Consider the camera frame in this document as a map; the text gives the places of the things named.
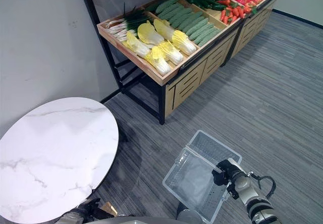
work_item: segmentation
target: vegetable display stand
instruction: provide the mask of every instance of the vegetable display stand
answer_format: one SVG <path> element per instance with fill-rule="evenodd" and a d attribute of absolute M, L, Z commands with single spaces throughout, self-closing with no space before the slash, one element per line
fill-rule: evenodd
<path fill-rule="evenodd" d="M 185 53 L 181 50 L 182 60 L 178 64 L 167 61 L 169 71 L 161 74 L 155 65 L 148 62 L 145 57 L 139 56 L 126 43 L 115 37 L 115 35 L 110 34 L 108 29 L 109 22 L 122 19 L 123 16 L 100 22 L 93 1 L 84 1 L 117 81 L 119 87 L 117 92 L 122 92 L 129 96 L 156 117 L 160 124 L 163 124 L 166 116 L 171 114 L 199 85 L 220 66 L 225 65 L 231 57 L 241 50 L 263 28 L 275 2 L 275 0 L 264 0 L 259 4 L 257 14 L 247 16 L 245 19 L 238 18 L 228 24 L 221 21 L 221 11 L 217 11 L 217 7 L 198 7 L 187 0 L 176 0 L 176 4 L 170 4 L 168 7 L 176 7 L 176 12 L 183 15 L 183 17 L 192 17 L 194 19 L 195 15 L 201 16 L 202 21 L 205 21 L 203 27 L 208 28 L 212 32 L 216 31 L 215 34 L 212 34 L 214 36 L 210 37 L 210 39 L 207 38 L 206 40 L 208 41 L 204 40 L 205 42 L 203 42 L 203 38 L 199 39 L 198 36 L 194 36 L 193 31 L 190 32 L 195 25 L 189 24 L 188 27 L 184 22 L 180 23 L 178 21 L 181 16 L 176 17 L 174 15 L 171 18 L 166 12 L 156 9 L 155 5 L 158 6 L 169 0 L 154 0 L 142 5 L 139 9 L 144 12 L 151 25 L 154 24 L 154 20 L 164 20 L 163 23 L 169 23 L 174 27 L 174 30 L 187 33 L 190 40 L 196 42 L 194 44 L 196 50 L 193 53 Z M 127 59 L 116 63 L 110 50 L 111 45 L 125 55 Z M 133 64 L 134 66 L 121 76 L 119 69 L 126 64 Z M 142 72 L 133 77 L 134 73 L 139 69 Z M 154 105 L 150 102 L 148 103 L 140 91 L 133 90 L 138 84 L 143 85 L 149 92 L 155 95 Z"/>

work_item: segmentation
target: black cable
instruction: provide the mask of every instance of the black cable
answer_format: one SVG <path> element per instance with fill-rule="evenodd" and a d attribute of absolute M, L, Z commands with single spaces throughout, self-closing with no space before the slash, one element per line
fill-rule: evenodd
<path fill-rule="evenodd" d="M 256 179 L 258 181 L 259 189 L 261 189 L 261 184 L 260 184 L 260 181 L 261 180 L 263 180 L 263 179 L 270 179 L 273 184 L 272 184 L 271 190 L 266 195 L 266 198 L 269 199 L 274 194 L 274 191 L 276 189 L 276 182 L 274 181 L 274 179 L 271 176 L 262 176 L 262 177 L 260 177 L 260 176 L 255 175 L 254 173 L 251 173 L 250 176 L 252 176 L 254 179 Z"/>

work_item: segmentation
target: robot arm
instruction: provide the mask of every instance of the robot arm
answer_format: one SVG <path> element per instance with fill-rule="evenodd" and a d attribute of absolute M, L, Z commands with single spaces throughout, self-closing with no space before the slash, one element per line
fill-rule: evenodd
<path fill-rule="evenodd" d="M 212 171 L 214 183 L 221 186 L 230 182 L 227 187 L 228 192 L 234 199 L 241 199 L 253 224 L 281 224 L 275 215 L 274 208 L 268 201 L 276 187 L 271 177 L 262 177 L 270 178 L 273 181 L 272 190 L 265 197 L 258 188 L 252 186 L 250 176 L 258 179 L 258 183 L 262 178 L 255 176 L 253 172 L 247 175 L 233 159 L 224 160 L 217 167 L 221 171 Z"/>

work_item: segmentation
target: black metal frame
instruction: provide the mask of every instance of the black metal frame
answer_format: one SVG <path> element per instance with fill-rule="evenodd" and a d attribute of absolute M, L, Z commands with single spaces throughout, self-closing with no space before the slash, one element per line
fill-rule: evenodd
<path fill-rule="evenodd" d="M 270 1 L 267 1 L 267 3 L 265 3 L 264 5 L 261 6 L 261 8 L 259 8 L 259 10 L 262 9 L 262 7 L 266 6 Z M 140 73 L 139 75 L 137 75 L 136 77 L 134 77 L 133 79 L 131 79 L 129 82 L 126 82 L 126 80 L 133 75 L 133 73 L 135 71 L 137 71 L 138 67 L 134 66 L 130 71 L 128 71 L 126 74 L 124 74 L 123 76 L 120 76 L 120 73 L 118 71 L 118 68 L 120 68 L 121 66 L 124 66 L 128 63 L 130 63 L 131 61 L 129 59 L 126 59 L 120 63 L 115 62 L 111 50 L 110 50 L 110 45 L 108 43 L 108 41 L 103 38 L 97 28 L 97 24 L 100 23 L 99 17 L 97 15 L 93 0 L 84 0 L 86 8 L 89 12 L 89 15 L 91 17 L 93 26 L 95 28 L 96 34 L 99 38 L 99 41 L 101 43 L 101 46 L 103 48 L 104 54 L 109 62 L 109 65 L 112 69 L 113 75 L 115 77 L 115 80 L 117 81 L 118 84 L 118 90 L 116 90 L 115 92 L 112 93 L 112 95 L 116 95 L 119 92 L 124 93 L 125 95 L 127 95 L 128 97 L 130 97 L 133 101 L 135 101 L 137 104 L 139 104 L 141 107 L 143 107 L 146 111 L 148 111 L 150 114 L 152 114 L 154 117 L 156 117 L 159 120 L 159 123 L 162 125 L 165 123 L 165 97 L 166 97 L 166 85 L 160 86 L 158 85 L 156 82 L 154 82 L 150 77 L 148 77 L 144 72 Z M 207 53 L 210 49 L 212 49 L 216 44 L 218 44 L 220 41 L 222 41 L 225 37 L 228 36 L 228 34 L 230 34 L 231 32 L 233 32 L 234 30 L 238 29 L 238 32 L 234 38 L 234 41 L 232 43 L 232 46 L 229 50 L 229 53 L 224 61 L 224 63 L 221 65 L 224 66 L 227 61 L 231 58 L 232 52 L 234 50 L 235 44 L 239 38 L 239 35 L 241 33 L 242 27 L 245 23 L 245 20 L 241 20 L 239 22 L 237 22 L 234 26 L 232 26 L 231 28 L 229 28 L 224 34 L 222 34 L 221 36 L 219 36 L 218 38 L 216 38 L 213 42 L 209 43 L 205 48 L 203 48 L 201 50 L 201 52 L 197 55 L 195 55 L 194 57 L 192 57 L 188 62 L 185 63 L 185 65 L 183 65 L 178 74 L 172 78 L 167 84 L 172 83 L 174 80 L 176 80 L 179 76 L 181 76 L 182 74 L 184 74 L 191 66 L 193 65 L 195 62 L 197 62 L 201 57 L 203 57 L 205 55 L 205 53 Z M 130 89 L 135 86 L 136 84 L 141 83 L 142 85 L 144 85 L 147 89 L 149 89 L 153 94 L 155 94 L 158 97 L 158 110 L 154 110 L 153 108 L 151 108 L 148 104 L 146 104 L 143 100 L 141 100 L 139 97 L 137 97 L 136 95 L 134 95 L 132 92 L 130 92 Z M 109 100 L 111 98 L 111 96 L 106 97 L 105 99 L 103 99 L 101 102 L 106 102 L 107 100 Z"/>
<path fill-rule="evenodd" d="M 152 114 L 154 117 L 156 117 L 159 120 L 160 124 L 164 124 L 165 122 L 165 94 L 166 94 L 166 86 L 159 86 L 155 83 L 154 87 L 148 87 L 145 85 L 145 83 L 149 82 L 148 80 L 142 80 L 143 78 L 148 78 L 148 76 L 145 73 L 140 73 L 133 79 L 131 79 L 129 82 L 125 83 L 130 76 L 134 74 L 134 72 L 137 71 L 138 67 L 134 66 L 132 69 L 130 69 L 126 74 L 123 76 L 119 73 L 119 68 L 130 63 L 131 61 L 129 59 L 126 59 L 120 63 L 115 62 L 111 50 L 110 45 L 107 40 L 105 40 L 98 31 L 97 24 L 100 23 L 99 17 L 97 15 L 93 0 L 84 0 L 86 8 L 89 12 L 89 15 L 91 17 L 93 26 L 95 28 L 96 34 L 100 40 L 101 46 L 103 48 L 104 54 L 109 62 L 109 65 L 112 69 L 114 78 L 118 84 L 118 90 L 113 93 L 113 95 L 116 95 L 119 92 L 122 92 L 126 94 L 128 97 L 130 97 L 132 100 L 134 100 L 137 104 L 142 106 L 145 110 L 147 110 L 150 114 Z M 144 86 L 146 86 L 152 93 L 157 95 L 158 97 L 158 111 L 151 108 L 148 104 L 143 102 L 140 98 L 138 98 L 136 95 L 134 95 L 132 92 L 130 92 L 130 89 L 135 86 L 136 84 L 141 83 Z M 105 99 L 103 99 L 101 102 L 106 102 L 111 97 L 108 96 Z"/>

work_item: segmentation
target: carrot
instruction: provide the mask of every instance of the carrot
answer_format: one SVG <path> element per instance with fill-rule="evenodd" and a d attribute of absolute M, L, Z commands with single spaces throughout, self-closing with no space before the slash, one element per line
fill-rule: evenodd
<path fill-rule="evenodd" d="M 220 20 L 223 21 L 224 16 L 226 15 L 226 10 L 222 10 Z"/>
<path fill-rule="evenodd" d="M 235 22 L 235 20 L 237 20 L 237 19 L 238 19 L 238 17 L 236 17 L 236 16 L 232 17 L 232 23 Z"/>
<path fill-rule="evenodd" d="M 221 5 L 229 6 L 230 5 L 230 0 L 224 0 L 224 1 L 217 1 Z"/>
<path fill-rule="evenodd" d="M 229 19 L 229 17 L 224 16 L 224 18 L 223 18 L 223 23 L 227 25 L 227 24 L 228 24 L 228 19 Z"/>
<path fill-rule="evenodd" d="M 238 7 L 238 13 L 239 13 L 238 16 L 240 16 L 240 18 L 243 19 L 244 13 L 243 13 L 243 9 L 240 6 Z"/>
<path fill-rule="evenodd" d="M 250 7 L 245 7 L 243 12 L 246 13 L 246 14 L 249 14 L 251 12 L 251 8 Z"/>
<path fill-rule="evenodd" d="M 233 13 L 234 16 L 239 16 L 238 7 L 232 9 L 232 13 Z"/>

